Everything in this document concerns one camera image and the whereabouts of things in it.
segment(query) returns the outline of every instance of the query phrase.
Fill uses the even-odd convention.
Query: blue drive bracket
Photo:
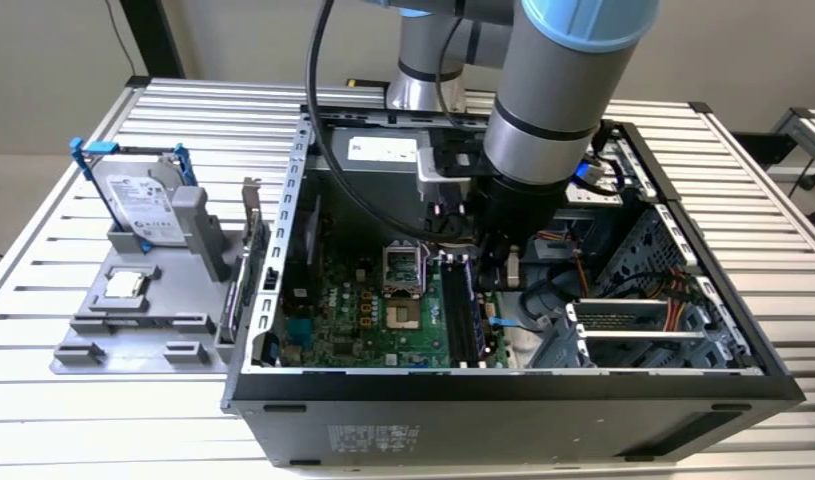
[[[96,189],[99,199],[102,200],[104,208],[107,209],[108,214],[111,215],[111,220],[114,221],[114,231],[124,232],[126,229],[123,228],[123,224],[119,221],[116,214],[114,213],[111,203],[108,202],[108,198],[104,195],[102,187],[99,186],[99,181],[96,180],[96,177],[92,174],[92,169],[90,168],[90,164],[87,163],[88,156],[92,157],[94,155],[114,155],[119,152],[120,146],[116,142],[92,142],[88,147],[84,148],[84,139],[82,137],[75,137],[70,141],[70,155],[72,155],[72,160],[75,160],[75,164],[82,169],[82,174],[84,175],[84,178],[88,182],[92,183],[92,186]],[[147,253],[150,250],[152,250],[152,244],[148,241],[139,239],[139,242],[140,250],[143,251],[143,253]]]
[[[194,165],[191,164],[191,152],[180,143],[176,143],[175,148],[172,149],[172,153],[175,153],[179,157],[179,164],[182,165],[182,178],[184,180],[184,184],[190,187],[199,187],[199,183],[197,182],[197,175],[194,175]]]
[[[99,198],[102,199],[102,203],[104,203],[104,208],[107,208],[108,213],[111,214],[111,220],[114,220],[114,230],[118,232],[123,231],[123,224],[116,218],[114,214],[114,209],[111,208],[111,204],[108,203],[108,199],[104,196],[104,192],[102,191],[102,187],[99,187],[99,182],[96,181],[96,177],[92,175],[92,170],[90,169],[90,165],[87,164],[87,157],[84,156],[84,139],[82,137],[75,137],[70,142],[70,155],[72,155],[72,160],[78,164],[82,169],[82,173],[84,174],[84,178],[88,182],[92,182],[92,186],[96,188],[96,193],[99,194]]]

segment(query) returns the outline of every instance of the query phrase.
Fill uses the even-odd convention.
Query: blue clip
[[[119,218],[116,218],[116,215],[114,214],[114,209],[111,208],[108,199],[104,196],[104,192],[102,191],[102,188],[99,187],[99,182],[96,182],[96,178],[92,176],[92,170],[90,169],[90,165],[87,165],[87,158],[84,157],[83,146],[84,146],[84,139],[82,137],[75,137],[70,141],[70,155],[72,155],[72,159],[75,160],[75,163],[78,164],[78,166],[82,169],[84,178],[87,179],[88,182],[92,183],[92,186],[96,187],[96,193],[99,194],[99,199],[102,200],[102,203],[104,203],[104,208],[108,209],[108,213],[111,214],[111,220],[114,220],[114,230],[118,232],[122,232],[123,224],[120,223]]]
[[[499,317],[490,317],[490,324],[499,325],[501,327],[515,327],[515,328],[522,327],[522,325],[519,324],[517,320],[506,320],[505,318],[499,318]]]
[[[90,155],[114,155],[119,153],[119,143],[116,142],[92,142],[87,145],[84,151]]]
[[[589,162],[582,162],[579,164],[579,166],[577,167],[577,177],[582,178],[585,174],[589,173],[589,166],[590,166]]]
[[[176,143],[172,153],[179,156],[179,163],[182,164],[182,179],[184,180],[184,184],[191,187],[199,186],[199,183],[197,182],[197,175],[194,175],[194,165],[191,164],[191,152],[187,148],[184,148],[184,146],[182,146],[180,143]]]
[[[72,155],[72,160],[75,160],[75,163],[82,169],[84,178],[88,182],[92,182],[92,170],[90,170],[90,165],[87,165],[87,159],[84,158],[84,150],[82,149],[83,146],[84,139],[82,137],[75,137],[70,142],[70,155]]]

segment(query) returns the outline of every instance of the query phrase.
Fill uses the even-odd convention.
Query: robotic arm
[[[654,23],[658,0],[369,1],[403,8],[391,108],[441,110],[439,74],[446,104],[463,111],[465,62],[502,64],[482,140],[482,155],[497,175],[478,179],[473,199],[482,260],[499,267],[511,246],[526,243],[565,205],[621,75]],[[441,69],[458,18],[463,33],[451,36],[453,55]]]

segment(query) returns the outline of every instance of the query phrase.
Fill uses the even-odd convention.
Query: motherboard
[[[507,367],[505,348],[497,351],[503,334],[489,322],[498,311],[497,298],[473,292],[469,285],[463,287],[470,297],[446,297],[451,282],[443,282],[445,256],[395,242],[374,257],[326,249],[322,263],[318,298],[306,314],[287,319],[285,366],[450,368],[462,360],[453,345],[458,351],[466,336],[483,341],[475,345],[482,365]],[[458,331],[447,319],[458,305],[475,311],[474,330]]]

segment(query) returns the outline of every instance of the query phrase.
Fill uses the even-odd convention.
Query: slotted aluminum surface
[[[325,103],[381,106],[377,89],[325,89]],[[241,228],[241,183],[266,182],[274,213],[302,87],[155,80],[128,89],[95,139],[193,150],[210,209]],[[473,94],[489,112],[493,96]],[[677,465],[313,470],[339,478],[529,476],[674,480],[815,478],[815,239],[714,118],[686,104],[613,102],[634,122],[808,395],[793,411]],[[222,375],[55,376],[52,348],[107,253],[108,219],[71,168],[0,263],[0,474],[8,478],[294,477],[273,470],[245,422],[223,415]]]

